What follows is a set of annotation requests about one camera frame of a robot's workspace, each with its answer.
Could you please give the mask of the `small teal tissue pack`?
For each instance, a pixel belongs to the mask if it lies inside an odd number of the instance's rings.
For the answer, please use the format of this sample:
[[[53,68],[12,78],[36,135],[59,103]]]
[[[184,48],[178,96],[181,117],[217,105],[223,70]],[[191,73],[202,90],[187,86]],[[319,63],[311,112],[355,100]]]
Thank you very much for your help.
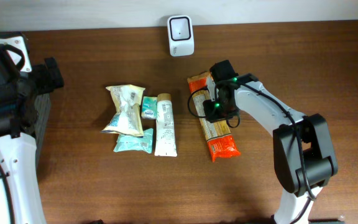
[[[143,119],[157,118],[157,97],[144,96],[142,100],[141,117]]]

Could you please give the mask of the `grey plastic basket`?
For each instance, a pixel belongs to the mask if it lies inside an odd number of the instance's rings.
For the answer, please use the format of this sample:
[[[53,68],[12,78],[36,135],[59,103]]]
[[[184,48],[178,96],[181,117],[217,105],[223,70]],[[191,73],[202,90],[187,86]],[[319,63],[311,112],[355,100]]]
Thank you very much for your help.
[[[35,124],[35,140],[37,143],[37,150],[35,154],[35,166],[38,168],[40,153],[42,151],[45,130],[47,127],[47,121],[51,109],[50,94],[46,93],[44,95],[39,95],[35,99],[35,109],[38,111],[39,117]]]

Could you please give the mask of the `cream snack bag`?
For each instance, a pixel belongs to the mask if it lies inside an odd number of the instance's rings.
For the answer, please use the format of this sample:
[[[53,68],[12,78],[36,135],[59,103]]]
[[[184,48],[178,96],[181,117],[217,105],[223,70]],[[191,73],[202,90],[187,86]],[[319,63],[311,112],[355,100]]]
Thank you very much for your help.
[[[107,86],[116,113],[102,133],[142,137],[144,131],[140,118],[140,104],[145,88],[135,85]]]

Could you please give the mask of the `teal wipes packet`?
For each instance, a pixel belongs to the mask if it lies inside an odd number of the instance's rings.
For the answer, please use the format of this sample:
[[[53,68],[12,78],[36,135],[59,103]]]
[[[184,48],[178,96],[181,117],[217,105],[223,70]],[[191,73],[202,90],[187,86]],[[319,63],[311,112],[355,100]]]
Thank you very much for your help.
[[[116,141],[114,152],[124,151],[144,151],[148,154],[152,153],[154,130],[146,129],[142,137],[120,134]]]

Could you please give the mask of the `white tube with tan cap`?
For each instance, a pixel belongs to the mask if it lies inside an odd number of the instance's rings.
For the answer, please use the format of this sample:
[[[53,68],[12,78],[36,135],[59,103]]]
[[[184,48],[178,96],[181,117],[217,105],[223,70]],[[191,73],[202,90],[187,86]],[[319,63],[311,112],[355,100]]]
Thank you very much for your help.
[[[157,96],[155,155],[177,156],[172,97],[168,93]]]

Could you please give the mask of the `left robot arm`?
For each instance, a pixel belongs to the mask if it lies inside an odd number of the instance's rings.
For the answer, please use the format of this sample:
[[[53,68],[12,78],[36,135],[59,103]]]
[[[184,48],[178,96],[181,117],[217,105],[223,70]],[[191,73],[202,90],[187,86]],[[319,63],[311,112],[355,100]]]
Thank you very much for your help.
[[[46,222],[37,166],[50,94],[63,86],[55,58],[32,65],[24,34],[0,34],[0,223]]]

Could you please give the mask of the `orange spaghetti packet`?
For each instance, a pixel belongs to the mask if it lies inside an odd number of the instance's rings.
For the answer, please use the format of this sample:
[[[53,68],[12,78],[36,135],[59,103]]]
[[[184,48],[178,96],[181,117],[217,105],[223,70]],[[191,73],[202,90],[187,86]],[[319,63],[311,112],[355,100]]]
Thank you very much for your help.
[[[207,87],[208,78],[211,78],[209,72],[187,78],[192,94],[190,101],[195,104],[197,116],[205,116],[203,102],[211,99],[209,91],[204,89]],[[200,124],[213,162],[217,158],[227,159],[240,156],[241,153],[225,121],[210,123],[205,118],[200,118]]]

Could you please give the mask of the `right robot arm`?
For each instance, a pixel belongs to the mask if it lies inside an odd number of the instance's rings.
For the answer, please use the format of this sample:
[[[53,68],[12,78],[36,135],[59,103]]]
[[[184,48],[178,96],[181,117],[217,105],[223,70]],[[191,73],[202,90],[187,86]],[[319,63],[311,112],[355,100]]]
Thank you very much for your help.
[[[274,223],[309,223],[317,195],[337,174],[338,163],[323,116],[308,116],[273,96],[252,74],[239,75],[228,60],[215,63],[206,85],[207,121],[251,115],[273,139],[275,174],[283,188]]]

